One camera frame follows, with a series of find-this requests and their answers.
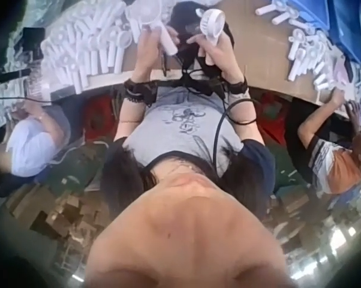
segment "light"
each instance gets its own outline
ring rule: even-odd
[[[72,276],[75,280],[78,280],[79,282],[85,282],[84,279],[78,277],[77,275]]]
[[[332,250],[338,249],[345,243],[346,243],[346,238],[344,237],[342,231],[340,231],[339,229],[336,229],[334,231],[334,234],[332,235],[331,241],[330,241],[330,246],[331,246]]]
[[[354,227],[349,228],[348,234],[350,234],[350,236],[354,236],[356,234],[355,228]]]
[[[311,262],[310,264],[306,265],[305,269],[303,270],[303,273],[306,275],[313,274],[317,266],[318,264],[316,262]]]
[[[319,262],[320,262],[320,263],[324,263],[324,262],[326,262],[326,261],[328,261],[327,256],[323,256],[321,259],[319,259]]]
[[[291,279],[298,280],[302,278],[305,274],[302,271],[298,271],[291,276]]]

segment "navy sleeve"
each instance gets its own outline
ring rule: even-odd
[[[258,164],[263,173],[264,192],[271,196],[275,188],[275,157],[269,149],[258,141],[246,139],[241,154]]]

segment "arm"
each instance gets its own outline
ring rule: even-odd
[[[244,82],[245,76],[239,68],[231,39],[226,33],[222,33],[217,46],[213,46],[209,41],[207,41],[204,35],[196,35],[187,40],[187,43],[189,44],[195,42],[211,56],[216,66],[222,70],[222,77],[228,81],[228,83],[234,85]],[[228,103],[233,104],[237,100],[243,98],[250,98],[249,93],[229,95]],[[255,107],[252,102],[240,103],[232,108],[230,112],[230,117],[239,123],[252,121],[256,118],[256,116]],[[234,129],[241,140],[253,139],[261,144],[264,144],[256,123],[249,125],[234,124]]]
[[[178,33],[168,27],[173,41],[178,44]],[[150,81],[151,71],[160,55],[160,28],[153,31],[143,30],[138,43],[137,62],[131,77],[134,83],[143,83]],[[145,103],[133,103],[124,99],[119,117],[118,130],[114,141],[128,137],[142,123],[145,116]]]
[[[26,100],[23,108],[27,113],[34,116],[42,123],[44,130],[50,134],[55,146],[60,147],[65,134],[58,123],[43,110],[40,104]]]
[[[344,103],[344,92],[338,89],[333,91],[331,100],[319,107],[311,114],[298,129],[298,136],[305,148],[308,148],[315,133],[323,123]]]
[[[142,83],[150,81],[151,72],[140,72],[134,70],[131,80],[135,83]],[[122,103],[121,113],[119,115],[118,130],[116,132],[114,141],[120,138],[128,137],[131,133],[142,123],[145,116],[145,103],[134,103],[124,99]]]

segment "gray t-shirt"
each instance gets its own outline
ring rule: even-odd
[[[195,95],[183,87],[158,88],[157,102],[146,109],[143,122],[124,142],[144,166],[168,152],[181,151],[212,163],[213,144],[223,102],[216,94]],[[231,123],[225,119],[219,132],[217,168],[222,176],[228,168],[223,148],[243,148]]]

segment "table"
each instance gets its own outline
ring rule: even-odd
[[[235,54],[240,67],[252,87],[275,91],[278,94],[291,95],[315,104],[321,104],[328,92],[319,95],[312,84],[313,75],[300,76],[294,82],[287,80],[291,63],[287,59],[290,43],[288,37],[294,29],[288,23],[280,25],[271,24],[271,18],[276,13],[265,16],[256,16],[255,9],[269,4],[269,0],[223,0],[220,8],[225,11],[227,22],[235,39]],[[49,31],[55,27],[53,23],[47,28]],[[136,45],[133,44],[125,54],[123,73],[120,75],[103,74],[89,77],[89,87],[92,90],[103,86],[110,86],[126,81],[134,69],[136,60]],[[179,64],[170,61],[168,77],[164,77],[158,62],[153,71],[153,80],[171,80],[181,77]],[[50,92],[61,89],[57,84],[50,85]],[[347,87],[346,98],[355,99],[354,85]]]

